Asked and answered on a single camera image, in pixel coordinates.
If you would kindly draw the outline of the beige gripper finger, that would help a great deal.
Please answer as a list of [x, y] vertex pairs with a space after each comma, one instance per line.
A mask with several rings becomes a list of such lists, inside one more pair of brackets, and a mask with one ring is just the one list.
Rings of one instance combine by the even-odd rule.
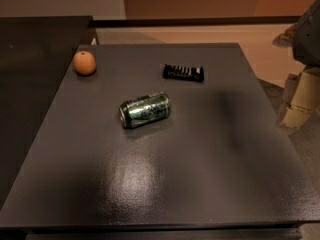
[[289, 74], [283, 100], [280, 124], [300, 128], [320, 106], [320, 68], [306, 66], [298, 75]]

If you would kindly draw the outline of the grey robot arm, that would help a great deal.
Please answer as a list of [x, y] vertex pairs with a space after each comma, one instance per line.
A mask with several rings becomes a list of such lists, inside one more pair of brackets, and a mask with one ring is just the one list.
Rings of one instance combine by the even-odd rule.
[[279, 121], [286, 128], [299, 129], [320, 105], [320, 0], [298, 20], [292, 50], [304, 69], [288, 75]]

